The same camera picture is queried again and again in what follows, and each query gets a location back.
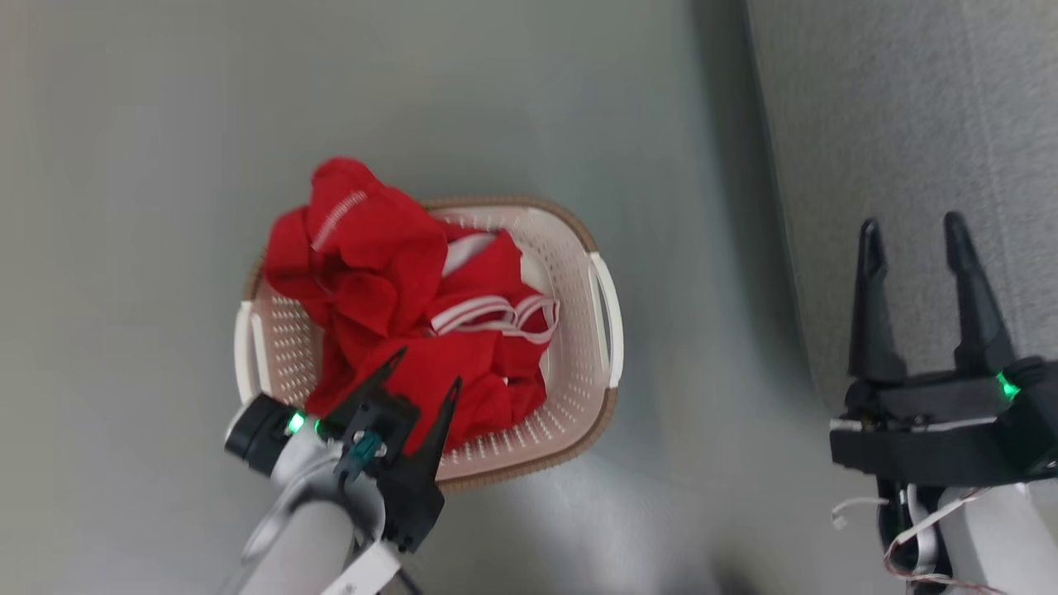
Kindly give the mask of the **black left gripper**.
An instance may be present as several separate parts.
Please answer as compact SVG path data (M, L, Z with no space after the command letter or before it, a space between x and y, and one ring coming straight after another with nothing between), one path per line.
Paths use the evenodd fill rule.
M445 507L437 471L446 447L446 434L460 401L462 379L446 389L426 437L405 452L412 431L421 425L421 412L387 387L407 347L401 347L324 418L322 432L341 432L341 454L334 474L340 490L357 477L373 479L385 513L382 537L401 553L413 553L433 530Z

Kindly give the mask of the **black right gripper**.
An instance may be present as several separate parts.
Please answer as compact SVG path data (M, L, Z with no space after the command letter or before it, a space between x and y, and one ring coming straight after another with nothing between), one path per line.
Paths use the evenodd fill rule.
M868 382L851 385L854 405L832 421L832 462L926 487L985 488L1055 477L1056 362L1035 355L1013 362L1013 340L962 213L946 213L944 233L947 264L956 280L956 369L968 375L922 375L894 387L868 383L902 383L907 366L889 320L880 224L865 219L859 230L849 374Z

